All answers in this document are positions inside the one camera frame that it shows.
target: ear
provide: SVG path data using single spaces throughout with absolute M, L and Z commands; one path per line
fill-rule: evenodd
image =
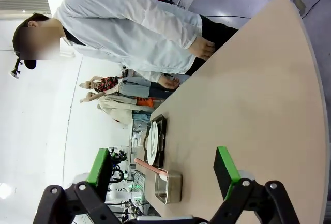
M 29 23 L 27 24 L 28 27 L 39 27 L 38 22 L 36 21 L 29 21 Z

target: orange cloth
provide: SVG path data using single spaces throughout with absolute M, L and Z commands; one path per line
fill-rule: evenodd
M 138 106 L 147 106 L 147 107 L 154 107 L 154 97 L 149 97 L 149 98 L 141 98 L 141 97 L 136 97 L 137 99 L 137 105 Z

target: metal container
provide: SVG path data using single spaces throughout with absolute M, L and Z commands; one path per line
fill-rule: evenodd
M 155 196 L 163 203 L 176 203 L 182 199 L 183 178 L 179 172 L 163 170 L 168 175 L 168 181 L 164 181 L 155 174 Z

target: hand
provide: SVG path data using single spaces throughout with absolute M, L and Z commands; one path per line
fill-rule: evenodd
M 208 60 L 215 53 L 215 44 L 198 36 L 188 50 L 196 57 Z
M 162 75 L 158 81 L 163 87 L 168 89 L 176 89 L 179 87 L 179 79 L 174 78 L 173 80 L 167 78 L 165 75 Z

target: white jacket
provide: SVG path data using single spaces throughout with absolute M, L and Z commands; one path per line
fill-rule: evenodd
M 132 111 L 146 111 L 152 113 L 153 108 L 146 106 L 137 106 L 136 99 L 130 99 L 123 96 L 105 95 L 99 98 L 101 110 L 112 117 L 114 120 L 124 124 L 130 124 L 132 120 Z
M 156 0 L 64 0 L 54 18 L 83 45 L 84 56 L 108 59 L 157 82 L 160 72 L 184 74 L 187 50 L 202 35 L 198 14 Z

